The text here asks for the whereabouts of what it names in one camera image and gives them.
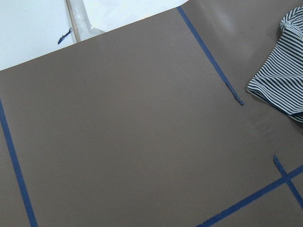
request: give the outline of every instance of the piece of torn blue tape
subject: piece of torn blue tape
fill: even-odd
[[[3,106],[2,106],[1,100],[0,100],[0,122],[1,122],[1,125],[2,125],[4,137],[5,137],[5,140],[6,140],[6,144],[7,144],[8,149],[9,149],[10,159],[11,159],[11,162],[13,164],[13,168],[14,168],[14,171],[15,171],[15,175],[16,175],[17,182],[18,182],[18,185],[19,185],[19,189],[20,189],[20,192],[21,192],[21,196],[22,196],[22,199],[23,199],[25,210],[27,212],[27,217],[28,217],[30,226],[31,227],[38,227],[38,224],[37,224],[37,221],[36,221],[36,218],[35,218],[35,214],[34,214],[34,210],[33,210],[33,207],[32,207],[32,204],[30,202],[29,195],[28,195],[28,192],[27,192],[27,187],[25,185],[25,181],[24,181],[24,178],[23,178],[23,175],[22,175],[22,172],[21,172],[21,167],[20,167],[20,164],[19,164],[19,161],[18,161],[15,146],[14,146],[14,143],[13,143],[13,139],[12,139],[10,131],[9,131],[9,125],[7,123],[7,120],[6,120],[6,117],[5,117],[5,114],[4,114],[4,109],[3,109]]]
[[[65,39],[71,33],[71,29],[72,28],[70,28],[69,31],[65,35],[62,35],[62,37],[58,41],[58,45],[63,41],[63,39]]]
[[[303,173],[303,165],[296,168],[294,171],[290,172],[288,174],[288,177],[290,179],[292,179],[301,173]],[[240,202],[236,203],[235,205],[227,208],[226,210],[222,211],[221,213],[213,216],[212,218],[208,219],[207,221],[203,222],[202,224],[197,225],[196,227],[210,227],[210,226],[214,225],[215,223],[221,221],[222,219],[228,217],[229,215],[235,213],[236,211],[240,210],[241,208],[245,207],[246,205],[252,203],[256,199],[271,192],[272,190],[276,189],[277,187],[281,186],[284,183],[285,183],[285,179],[281,177],[280,179],[265,186],[264,188],[260,189],[259,191],[253,193],[252,195],[246,197],[245,199],[243,199]]]
[[[283,179],[285,180],[286,184],[288,185],[289,189],[294,194],[296,200],[300,204],[301,208],[303,209],[303,199],[299,194],[298,190],[294,186],[293,182],[291,181],[290,177],[287,175],[286,171],[284,170],[283,166],[281,165],[279,159],[274,155],[274,162],[276,167],[278,168],[280,174],[282,175]]]
[[[237,100],[237,102],[240,105],[244,105],[245,103],[240,99],[240,97],[238,96],[237,92],[233,89],[233,87],[230,84],[229,80],[226,78],[225,74],[223,73],[222,69],[220,68],[220,66],[218,65],[218,63],[216,62],[216,60],[214,59],[213,55],[210,53],[209,49],[207,48],[206,44],[202,40],[201,36],[196,31],[196,29],[193,26],[193,24],[190,22],[189,18],[187,17],[186,13],[184,12],[184,10],[181,8],[181,6],[177,7],[177,10],[178,10],[179,14],[182,16],[182,18],[185,21],[185,23],[188,26],[188,28],[190,29],[191,33],[194,35],[195,39],[199,43],[200,47],[202,48],[202,50],[204,51],[204,53],[208,57],[209,61],[211,62],[211,64],[213,65],[213,67],[216,69],[216,71],[219,74],[220,78],[226,84],[226,86],[228,87],[228,89],[231,91],[233,97]]]

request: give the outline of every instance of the black and white striped fabric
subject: black and white striped fabric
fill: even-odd
[[[303,6],[281,21],[282,36],[247,90],[303,122]]]

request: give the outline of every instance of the fabric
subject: fabric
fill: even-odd
[[[247,91],[303,122],[303,6],[280,23],[282,36]]]

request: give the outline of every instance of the dark blue scrap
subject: dark blue scrap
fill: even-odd
[[[63,41],[63,39],[66,38],[66,36],[68,36],[68,35],[71,33],[71,29],[72,29],[72,28],[70,28],[69,31],[68,31],[68,33],[66,33],[65,35],[62,35],[62,37],[61,37],[61,38],[59,39],[59,41],[58,41],[58,45]]]

